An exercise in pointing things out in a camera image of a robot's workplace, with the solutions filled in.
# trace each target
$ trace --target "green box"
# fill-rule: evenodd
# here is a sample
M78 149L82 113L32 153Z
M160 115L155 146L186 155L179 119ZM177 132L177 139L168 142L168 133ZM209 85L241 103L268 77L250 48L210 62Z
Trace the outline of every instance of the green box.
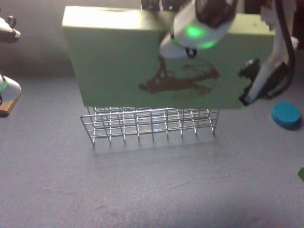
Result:
M259 15L237 14L229 33L194 59L161 59L174 13L66 7L63 30L85 106L237 109L250 84L238 73L272 52L274 34ZM165 63L169 80L146 91Z

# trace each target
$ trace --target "cable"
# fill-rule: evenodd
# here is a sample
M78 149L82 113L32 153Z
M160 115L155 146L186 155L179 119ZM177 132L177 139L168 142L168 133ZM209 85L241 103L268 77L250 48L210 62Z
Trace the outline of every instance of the cable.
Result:
M289 70L289 74L287 75L287 81L286 81L285 85L281 89L275 91L272 95L267 95L268 99L272 99L276 96L279 96L284 91L286 91L289 88L289 86L291 85L291 83L295 77L295 50L294 50L293 44L291 42L291 38L290 38L291 35L289 34L289 29L287 27L287 23L285 20L283 3L282 3L282 0L276 0L275 3L276 3L275 5L276 5L277 17L279 19L281 31L283 34L283 38L284 38L288 56L289 56L290 70Z

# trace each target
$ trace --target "blue round object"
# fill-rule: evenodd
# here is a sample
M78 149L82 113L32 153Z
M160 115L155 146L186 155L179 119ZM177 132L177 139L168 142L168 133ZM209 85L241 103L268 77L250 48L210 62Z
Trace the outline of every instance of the blue round object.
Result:
M272 119L281 127L293 127L300 119L300 111L289 102L280 102L272 111Z

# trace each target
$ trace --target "metal wire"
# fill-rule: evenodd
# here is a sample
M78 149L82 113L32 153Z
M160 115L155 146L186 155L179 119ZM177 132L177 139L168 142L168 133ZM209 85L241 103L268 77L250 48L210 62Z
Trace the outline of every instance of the metal wire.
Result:
M176 109L176 108L133 108L133 107L93 107L94 113L87 108L89 115L81 116L82 124L92 144L99 138L107 138L111 143L112 137L137 135L138 141L143 134L166 133L193 129L195 135L198 129L211 128L215 133L219 117L219 110L209 109Z

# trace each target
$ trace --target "metal grid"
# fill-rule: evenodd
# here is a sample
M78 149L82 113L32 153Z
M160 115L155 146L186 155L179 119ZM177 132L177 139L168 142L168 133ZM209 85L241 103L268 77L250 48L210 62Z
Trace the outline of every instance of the metal grid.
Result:
M219 110L209 109L177 109L177 108L104 108L87 107L89 115L81 116L81 121L92 142L99 138L107 138L111 143L113 137L121 136L125 142L126 136L137 135L138 141L143 134L151 134L154 140L156 133L193 129L197 135L198 129L209 127L215 133Z

